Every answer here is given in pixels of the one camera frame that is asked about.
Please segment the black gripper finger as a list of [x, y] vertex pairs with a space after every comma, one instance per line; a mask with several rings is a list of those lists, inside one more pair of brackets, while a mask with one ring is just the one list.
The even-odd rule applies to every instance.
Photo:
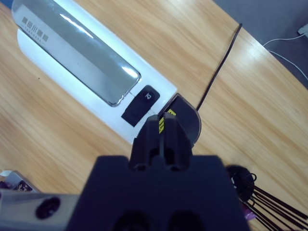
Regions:
[[164, 133], [159, 132], [159, 121], [158, 115], [148, 117], [134, 139], [128, 164], [131, 170], [164, 168]]
[[164, 159], [170, 170], [187, 170], [192, 146], [175, 115], [164, 114]]

